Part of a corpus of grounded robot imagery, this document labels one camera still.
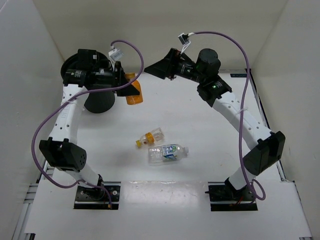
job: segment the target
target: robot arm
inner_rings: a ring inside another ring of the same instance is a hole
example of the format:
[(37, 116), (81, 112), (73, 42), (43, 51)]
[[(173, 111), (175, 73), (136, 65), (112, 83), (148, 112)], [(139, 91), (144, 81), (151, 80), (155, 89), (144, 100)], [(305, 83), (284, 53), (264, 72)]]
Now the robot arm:
[[(116, 62), (112, 68), (106, 56), (88, 49), (79, 49), (77, 54), (67, 59), (62, 65), (61, 76), (64, 84), (61, 105), (87, 89), (97, 86), (118, 87), (128, 82), (120, 62)], [(139, 94), (140, 92), (132, 85), (117, 91), (120, 97)], [(59, 112), (48, 140), (41, 140), (39, 149), (52, 167), (68, 173), (76, 181), (84, 180), (91, 185), (100, 186), (102, 177), (87, 164), (86, 151), (77, 146), (80, 116), (90, 95), (88, 97), (84, 94), (75, 98)], [(105, 103), (92, 102), (92, 104), (96, 106)], [(79, 184), (87, 189), (91, 188), (83, 182)]]
[[(250, 152), (243, 161), (251, 181), (281, 158), (285, 136), (280, 131), (273, 133), (247, 110), (241, 109), (231, 87), (218, 75), (220, 66), (218, 54), (212, 49), (202, 49), (197, 61), (193, 62), (185, 53), (171, 48), (164, 59), (146, 67), (144, 71), (161, 79), (173, 80), (175, 76), (180, 76), (198, 83), (200, 97), (221, 113), (237, 131), (240, 112), (244, 111), (242, 134)], [(232, 196), (239, 195), (247, 185), (242, 169), (239, 168), (227, 178), (225, 185)]]

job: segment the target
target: bottle cap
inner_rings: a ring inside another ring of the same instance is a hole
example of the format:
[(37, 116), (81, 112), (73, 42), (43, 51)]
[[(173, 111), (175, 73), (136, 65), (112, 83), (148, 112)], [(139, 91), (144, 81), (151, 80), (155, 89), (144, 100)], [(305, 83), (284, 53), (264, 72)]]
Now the bottle cap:
[(141, 148), (142, 143), (141, 143), (141, 141), (140, 141), (140, 140), (135, 141), (135, 143), (136, 143), (136, 145), (137, 145), (137, 147), (138, 147), (138, 148)]

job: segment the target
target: metal base plate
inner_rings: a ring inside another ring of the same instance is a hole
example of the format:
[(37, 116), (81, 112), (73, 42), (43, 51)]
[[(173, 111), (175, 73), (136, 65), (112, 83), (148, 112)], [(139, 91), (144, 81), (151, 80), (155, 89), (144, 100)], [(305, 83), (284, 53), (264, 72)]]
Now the metal base plate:
[(104, 185), (110, 193), (112, 208), (109, 205), (108, 196), (104, 195), (100, 199), (94, 199), (85, 194), (85, 187), (78, 186), (75, 194), (74, 209), (94, 209), (94, 210), (118, 210), (120, 199), (120, 186), (119, 185)]
[(211, 212), (237, 212), (237, 211), (257, 211), (258, 207), (253, 194), (249, 190), (243, 191), (241, 202), (237, 203), (239, 199), (229, 198), (225, 194), (226, 186), (223, 182), (209, 183), (208, 186)]

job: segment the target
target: cable connector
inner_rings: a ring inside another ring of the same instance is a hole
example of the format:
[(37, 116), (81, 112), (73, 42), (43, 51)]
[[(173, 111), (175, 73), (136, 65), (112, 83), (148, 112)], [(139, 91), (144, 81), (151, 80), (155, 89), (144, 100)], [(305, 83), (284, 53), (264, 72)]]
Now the cable connector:
[(181, 34), (178, 36), (178, 39), (180, 40), (180, 42), (182, 43), (182, 45), (190, 44), (189, 36), (188, 36), (188, 34), (185, 34), (184, 32), (181, 33)]
[(181, 33), (178, 36), (178, 39), (180, 40), (180, 42), (182, 43), (183, 47), (181, 50), (181, 53), (183, 54), (184, 51), (187, 49), (187, 47), (189, 47), (189, 45), (191, 44), (191, 41), (189, 40), (189, 36), (193, 35), (192, 33), (189, 34), (185, 34), (184, 32)]
[(112, 50), (109, 52), (109, 58), (113, 61), (116, 62), (120, 58), (124, 56), (124, 53), (118, 49), (118, 48), (112, 48)]
[(124, 53), (118, 49), (115, 48), (114, 46), (111, 46), (111, 51), (109, 52), (109, 59), (111, 62), (111, 66), (113, 69), (115, 69), (115, 63), (118, 61), (120, 58), (122, 58)]

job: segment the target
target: plastic bottle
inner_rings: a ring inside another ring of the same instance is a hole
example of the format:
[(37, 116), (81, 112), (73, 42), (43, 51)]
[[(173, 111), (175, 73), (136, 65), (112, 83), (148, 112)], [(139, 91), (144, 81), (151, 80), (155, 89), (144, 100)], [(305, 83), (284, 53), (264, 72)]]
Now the plastic bottle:
[(154, 142), (160, 141), (163, 139), (165, 135), (163, 134), (160, 127), (152, 130), (151, 132), (146, 133), (145, 135), (142, 135), (139, 140), (135, 141), (138, 148), (141, 148), (142, 146), (151, 145)]
[(182, 147), (178, 144), (149, 147), (149, 163), (159, 164), (180, 160), (182, 158), (185, 158), (188, 152), (188, 147)]
[[(131, 79), (136, 77), (135, 73), (126, 73), (125, 78), (130, 81)], [(135, 80), (132, 85), (140, 92), (140, 95), (137, 96), (126, 96), (126, 103), (128, 105), (135, 105), (135, 104), (140, 104), (144, 101), (143, 97), (142, 97), (142, 91), (141, 91), (141, 86), (140, 83), (138, 82), (138, 80)]]

